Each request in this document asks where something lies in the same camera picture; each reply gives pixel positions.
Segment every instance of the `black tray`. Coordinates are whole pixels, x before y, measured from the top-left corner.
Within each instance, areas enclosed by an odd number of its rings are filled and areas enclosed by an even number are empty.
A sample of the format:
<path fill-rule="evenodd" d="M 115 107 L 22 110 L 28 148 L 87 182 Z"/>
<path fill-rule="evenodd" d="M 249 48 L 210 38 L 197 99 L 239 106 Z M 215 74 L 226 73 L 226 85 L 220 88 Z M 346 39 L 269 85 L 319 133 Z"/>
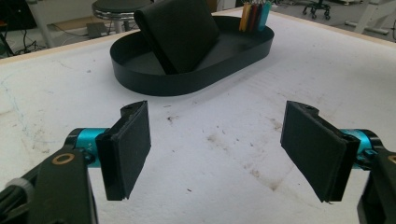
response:
<path fill-rule="evenodd" d="M 220 29 L 219 41 L 192 72 L 166 75 L 143 35 L 136 32 L 111 46 L 116 79 L 131 91 L 176 96 L 198 91 L 268 55 L 274 38 L 269 27 L 243 33 L 238 31 L 240 18 L 214 19 Z"/>

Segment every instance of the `chair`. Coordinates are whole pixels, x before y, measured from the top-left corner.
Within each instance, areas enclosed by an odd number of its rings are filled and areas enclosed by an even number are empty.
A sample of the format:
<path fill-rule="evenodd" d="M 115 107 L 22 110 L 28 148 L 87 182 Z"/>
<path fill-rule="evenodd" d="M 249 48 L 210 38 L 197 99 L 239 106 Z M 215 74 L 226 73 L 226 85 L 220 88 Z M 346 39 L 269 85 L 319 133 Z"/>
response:
<path fill-rule="evenodd" d="M 134 12 L 141 7 L 145 7 L 153 0 L 97 0 L 92 4 L 93 15 L 102 20 L 114 21 L 116 33 L 124 30 L 129 31 L 129 21 L 134 20 Z"/>
<path fill-rule="evenodd" d="M 323 0 L 319 0 L 317 3 L 316 2 L 312 2 L 310 4 L 308 4 L 304 10 L 303 10 L 303 14 L 306 15 L 306 10 L 308 8 L 311 8 L 311 17 L 312 19 L 316 19 L 317 15 L 315 14 L 317 12 L 318 9 L 322 9 L 325 10 L 324 11 L 324 18 L 326 19 L 326 21 L 328 21 L 330 19 L 330 6 L 323 4 Z"/>

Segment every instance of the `white table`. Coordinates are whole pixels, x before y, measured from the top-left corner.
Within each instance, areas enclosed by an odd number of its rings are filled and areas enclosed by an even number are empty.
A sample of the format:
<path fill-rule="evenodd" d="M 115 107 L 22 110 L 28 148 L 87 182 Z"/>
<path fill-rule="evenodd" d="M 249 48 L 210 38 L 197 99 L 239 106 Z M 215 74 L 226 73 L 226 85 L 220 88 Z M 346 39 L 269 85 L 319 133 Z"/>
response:
<path fill-rule="evenodd" d="M 265 59 L 177 97 L 121 86 L 109 48 L 122 35 L 1 60 L 0 186 L 73 129 L 111 127 L 122 106 L 148 100 L 152 148 L 130 200 L 108 202 L 90 170 L 101 223 L 358 223 L 368 173 L 352 171 L 342 202 L 320 203 L 280 146 L 284 109 L 312 105 L 395 151 L 396 46 L 276 13 L 268 25 Z"/>

